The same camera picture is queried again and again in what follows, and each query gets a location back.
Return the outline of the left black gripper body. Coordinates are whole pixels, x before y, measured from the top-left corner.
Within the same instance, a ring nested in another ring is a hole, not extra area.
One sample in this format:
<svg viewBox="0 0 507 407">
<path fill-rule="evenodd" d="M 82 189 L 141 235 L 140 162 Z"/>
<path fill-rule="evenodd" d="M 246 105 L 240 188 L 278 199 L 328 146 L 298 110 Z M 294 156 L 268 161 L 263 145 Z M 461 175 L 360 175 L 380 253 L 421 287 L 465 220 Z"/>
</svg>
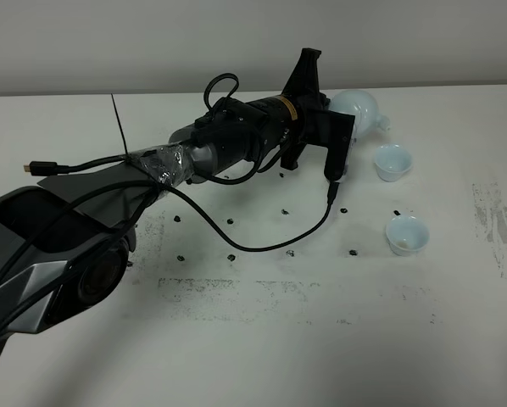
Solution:
<svg viewBox="0 0 507 407">
<path fill-rule="evenodd" d="M 219 168 L 245 160 L 256 170 L 298 166 L 307 145 L 330 147 L 328 99 L 283 93 L 250 102 L 219 99 Z"/>
</svg>

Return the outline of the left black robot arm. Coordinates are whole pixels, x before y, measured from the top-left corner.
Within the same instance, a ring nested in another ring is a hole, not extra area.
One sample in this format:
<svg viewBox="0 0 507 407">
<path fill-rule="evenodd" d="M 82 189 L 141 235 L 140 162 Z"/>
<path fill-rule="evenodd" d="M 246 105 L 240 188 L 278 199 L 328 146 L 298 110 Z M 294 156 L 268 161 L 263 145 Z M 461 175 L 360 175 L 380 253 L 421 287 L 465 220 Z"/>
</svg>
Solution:
<svg viewBox="0 0 507 407">
<path fill-rule="evenodd" d="M 0 356 L 16 332 L 38 333 L 106 299 L 136 249 L 142 213 L 182 183 L 230 186 L 240 162 L 252 173 L 293 169 L 307 117 L 327 105 L 320 52 L 302 50 L 280 94 L 242 102 L 226 95 L 163 145 L 74 166 L 34 161 L 38 178 L 0 197 Z"/>
</svg>

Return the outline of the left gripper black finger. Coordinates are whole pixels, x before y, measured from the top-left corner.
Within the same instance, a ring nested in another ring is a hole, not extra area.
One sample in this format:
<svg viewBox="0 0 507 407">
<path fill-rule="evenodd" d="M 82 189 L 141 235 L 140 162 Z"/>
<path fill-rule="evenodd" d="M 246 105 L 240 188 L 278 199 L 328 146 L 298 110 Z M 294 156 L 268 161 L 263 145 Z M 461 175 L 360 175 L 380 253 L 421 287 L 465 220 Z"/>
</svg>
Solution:
<svg viewBox="0 0 507 407">
<path fill-rule="evenodd" d="M 309 101 L 314 106 L 324 106 L 326 96 L 320 91 L 317 61 L 322 51 L 303 48 L 292 74 L 281 94 L 301 101 Z"/>
</svg>

